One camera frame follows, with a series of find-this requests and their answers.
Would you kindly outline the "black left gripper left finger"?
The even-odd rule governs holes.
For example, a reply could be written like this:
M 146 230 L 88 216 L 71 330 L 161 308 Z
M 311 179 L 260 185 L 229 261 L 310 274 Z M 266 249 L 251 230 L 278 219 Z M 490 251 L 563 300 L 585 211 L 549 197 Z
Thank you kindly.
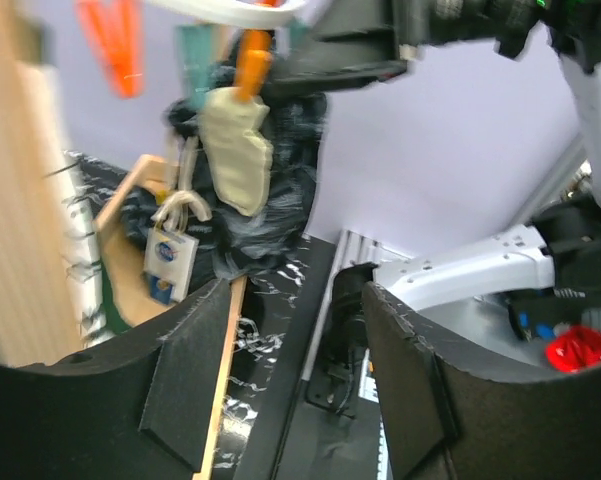
M 189 479 L 204 457 L 230 309 L 207 283 L 56 364 L 0 365 L 0 479 Z

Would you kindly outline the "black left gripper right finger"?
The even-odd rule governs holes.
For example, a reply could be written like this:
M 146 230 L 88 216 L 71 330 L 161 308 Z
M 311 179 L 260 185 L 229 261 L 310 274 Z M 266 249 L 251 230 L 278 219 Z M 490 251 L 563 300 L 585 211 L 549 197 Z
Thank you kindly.
M 490 351 L 369 283 L 362 304 L 397 479 L 601 479 L 601 364 Z

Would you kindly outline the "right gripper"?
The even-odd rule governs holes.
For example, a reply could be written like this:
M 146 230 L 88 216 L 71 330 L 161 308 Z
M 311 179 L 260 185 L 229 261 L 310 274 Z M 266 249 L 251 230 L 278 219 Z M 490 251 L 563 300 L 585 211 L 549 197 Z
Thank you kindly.
M 332 1 L 276 60 L 264 92 L 291 98 L 364 88 L 405 74 L 423 45 L 486 40 L 489 1 Z

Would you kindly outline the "white round clip hanger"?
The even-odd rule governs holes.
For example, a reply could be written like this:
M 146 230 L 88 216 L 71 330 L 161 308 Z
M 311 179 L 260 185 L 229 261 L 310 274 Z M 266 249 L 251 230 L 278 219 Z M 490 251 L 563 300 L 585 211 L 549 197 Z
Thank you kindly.
M 256 30 L 285 26 L 306 4 L 303 0 L 285 1 L 279 7 L 235 0 L 148 0 L 147 3 L 204 22 Z

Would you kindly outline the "cream sock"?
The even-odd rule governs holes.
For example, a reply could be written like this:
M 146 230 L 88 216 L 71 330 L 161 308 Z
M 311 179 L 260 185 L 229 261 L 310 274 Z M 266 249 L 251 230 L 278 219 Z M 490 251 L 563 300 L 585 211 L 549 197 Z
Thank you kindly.
M 199 114 L 199 133 L 218 198 L 241 215 L 264 207 L 270 187 L 273 146 L 260 132 L 269 107 L 255 96 L 243 103 L 236 87 L 212 90 Z

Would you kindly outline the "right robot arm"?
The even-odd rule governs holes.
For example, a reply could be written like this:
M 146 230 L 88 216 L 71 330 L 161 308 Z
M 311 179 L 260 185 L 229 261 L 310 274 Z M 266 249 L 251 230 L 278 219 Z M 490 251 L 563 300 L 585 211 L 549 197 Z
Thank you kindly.
M 601 479 L 601 1 L 334 1 L 271 72 L 279 97 L 358 89 L 424 46 L 516 58 L 537 24 L 592 178 L 500 233 L 375 269 L 361 296 L 396 479 Z

